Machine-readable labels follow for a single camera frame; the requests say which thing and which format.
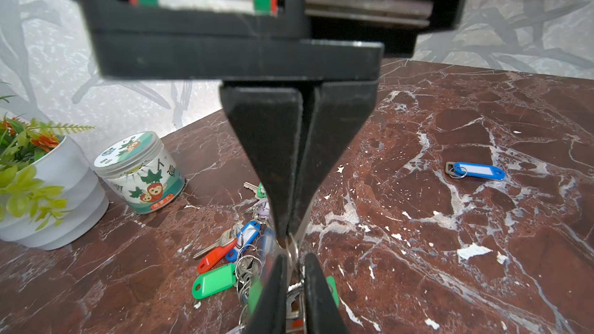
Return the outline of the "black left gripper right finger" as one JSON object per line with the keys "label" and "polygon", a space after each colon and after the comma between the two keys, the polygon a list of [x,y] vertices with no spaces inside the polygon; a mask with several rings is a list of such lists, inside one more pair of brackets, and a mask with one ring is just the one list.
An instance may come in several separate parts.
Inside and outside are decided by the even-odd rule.
{"label": "black left gripper right finger", "polygon": [[318,258],[307,253],[303,258],[306,330],[313,334],[349,333],[342,320]]}

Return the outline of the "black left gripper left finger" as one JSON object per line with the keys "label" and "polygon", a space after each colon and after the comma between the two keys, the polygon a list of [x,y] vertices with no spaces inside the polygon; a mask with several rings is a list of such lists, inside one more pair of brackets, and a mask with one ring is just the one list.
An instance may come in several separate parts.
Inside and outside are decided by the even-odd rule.
{"label": "black left gripper left finger", "polygon": [[267,256],[260,277],[248,297],[251,311],[243,333],[285,333],[288,258]]}

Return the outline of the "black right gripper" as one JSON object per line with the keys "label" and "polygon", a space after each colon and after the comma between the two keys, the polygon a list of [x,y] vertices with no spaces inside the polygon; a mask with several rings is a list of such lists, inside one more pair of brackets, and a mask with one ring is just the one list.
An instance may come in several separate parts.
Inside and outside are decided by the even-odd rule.
{"label": "black right gripper", "polygon": [[[279,0],[270,12],[74,0],[98,68],[129,80],[377,80],[384,57],[456,29],[466,0]],[[303,99],[295,88],[222,87],[221,103],[288,236]]]}

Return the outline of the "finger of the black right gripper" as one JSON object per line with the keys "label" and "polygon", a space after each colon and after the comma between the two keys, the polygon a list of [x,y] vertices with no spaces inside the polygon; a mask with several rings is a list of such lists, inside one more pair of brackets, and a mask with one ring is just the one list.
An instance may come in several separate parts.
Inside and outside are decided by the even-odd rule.
{"label": "finger of the black right gripper", "polygon": [[374,111],[378,84],[377,80],[327,82],[315,86],[307,97],[288,234],[298,234],[318,188]]}

